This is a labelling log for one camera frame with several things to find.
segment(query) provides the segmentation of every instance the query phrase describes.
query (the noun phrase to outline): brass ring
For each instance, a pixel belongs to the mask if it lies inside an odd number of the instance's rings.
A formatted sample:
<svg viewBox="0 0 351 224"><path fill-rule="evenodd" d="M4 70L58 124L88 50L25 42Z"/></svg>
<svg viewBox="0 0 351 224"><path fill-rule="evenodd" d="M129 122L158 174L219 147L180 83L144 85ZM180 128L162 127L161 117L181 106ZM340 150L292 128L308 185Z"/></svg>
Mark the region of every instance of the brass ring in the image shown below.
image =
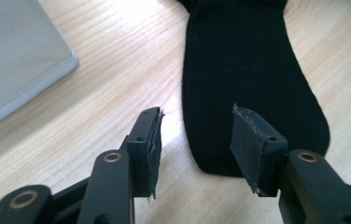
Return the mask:
<svg viewBox="0 0 351 224"><path fill-rule="evenodd" d="M317 162L317 157L307 152L301 152L298 158L307 162Z"/></svg>
<svg viewBox="0 0 351 224"><path fill-rule="evenodd" d="M23 197L23 196L30 196L30 198L28 200L24 200L23 202L18 202L18 200L20 200L21 197ZM12 201L10 201L9 207L11 207L13 209L23 208L23 207L35 202L35 200L37 198L38 198L38 192L36 192L35 190L28 189L28 190L18 194L16 197L14 197L12 199Z"/></svg>
<svg viewBox="0 0 351 224"><path fill-rule="evenodd" d="M112 152L104 156L104 161L114 162L114 161L119 161L121 158L122 158L122 155L120 155L120 153Z"/></svg>

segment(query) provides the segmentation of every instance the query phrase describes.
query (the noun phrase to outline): light wood surface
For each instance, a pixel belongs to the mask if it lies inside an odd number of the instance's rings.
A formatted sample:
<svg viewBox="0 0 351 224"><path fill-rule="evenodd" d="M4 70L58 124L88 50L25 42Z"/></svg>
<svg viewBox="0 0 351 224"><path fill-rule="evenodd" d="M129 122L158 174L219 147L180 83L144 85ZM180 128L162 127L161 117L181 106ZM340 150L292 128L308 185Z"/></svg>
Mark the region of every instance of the light wood surface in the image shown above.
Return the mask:
<svg viewBox="0 0 351 224"><path fill-rule="evenodd" d="M175 0L43 0L80 63L0 122L0 199L22 186L56 193L119 148L140 111L160 106L157 200L136 199L136 223L282 223L276 198L244 179L208 175L191 157L181 78L187 11ZM351 185L351 0L290 0L290 42L330 124L326 156Z"/></svg>

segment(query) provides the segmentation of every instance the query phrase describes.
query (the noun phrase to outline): black plastic part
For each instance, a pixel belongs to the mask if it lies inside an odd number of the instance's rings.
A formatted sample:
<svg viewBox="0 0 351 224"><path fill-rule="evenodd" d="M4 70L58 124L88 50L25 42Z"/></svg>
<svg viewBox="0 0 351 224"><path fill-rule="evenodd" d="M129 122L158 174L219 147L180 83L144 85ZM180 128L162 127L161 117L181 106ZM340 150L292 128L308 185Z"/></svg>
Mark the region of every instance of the black plastic part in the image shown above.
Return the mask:
<svg viewBox="0 0 351 224"><path fill-rule="evenodd" d="M129 153L109 150L94 163L78 224L134 223Z"/></svg>
<svg viewBox="0 0 351 224"><path fill-rule="evenodd" d="M53 206L56 213L53 224L74 224L77 222L77 216L88 184L89 178L86 178L53 195Z"/></svg>
<svg viewBox="0 0 351 224"><path fill-rule="evenodd" d="M231 150L248 185L260 197L275 197L276 166L288 153L288 142L252 110L233 107Z"/></svg>
<svg viewBox="0 0 351 224"><path fill-rule="evenodd" d="M0 201L0 223L43 224L53 220L50 189L26 186L9 193Z"/></svg>
<svg viewBox="0 0 351 224"><path fill-rule="evenodd" d="M135 122L126 145L131 157L133 171L133 196L156 197L161 161L161 119L158 107L141 112Z"/></svg>
<svg viewBox="0 0 351 224"><path fill-rule="evenodd" d="M351 188L324 158L312 151L292 150L285 169L293 188L292 192L281 189L279 205L285 223L351 223Z"/></svg>

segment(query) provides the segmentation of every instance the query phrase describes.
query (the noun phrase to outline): black fabric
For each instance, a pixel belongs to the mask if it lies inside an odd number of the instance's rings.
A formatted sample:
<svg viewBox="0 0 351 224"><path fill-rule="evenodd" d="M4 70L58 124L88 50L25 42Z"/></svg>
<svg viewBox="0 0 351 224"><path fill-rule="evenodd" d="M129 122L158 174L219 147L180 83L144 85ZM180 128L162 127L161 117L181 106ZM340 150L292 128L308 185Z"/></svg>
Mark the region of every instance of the black fabric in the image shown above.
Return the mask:
<svg viewBox="0 0 351 224"><path fill-rule="evenodd" d="M182 81L185 128L199 167L241 176L229 150L232 106L256 111L289 148L324 155L330 131L289 44L287 0L180 1L190 13Z"/></svg>

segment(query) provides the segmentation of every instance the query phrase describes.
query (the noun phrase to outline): sock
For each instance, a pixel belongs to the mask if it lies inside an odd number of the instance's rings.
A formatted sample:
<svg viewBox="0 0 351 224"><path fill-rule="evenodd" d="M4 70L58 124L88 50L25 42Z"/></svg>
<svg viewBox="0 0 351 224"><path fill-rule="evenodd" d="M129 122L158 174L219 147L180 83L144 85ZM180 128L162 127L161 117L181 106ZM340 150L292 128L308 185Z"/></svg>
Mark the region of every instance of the sock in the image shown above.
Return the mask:
<svg viewBox="0 0 351 224"><path fill-rule="evenodd" d="M182 80L190 150L210 174L243 176L232 152L234 104L259 113L289 149L324 155L330 131L289 44L287 0L179 0L190 13Z"/></svg>

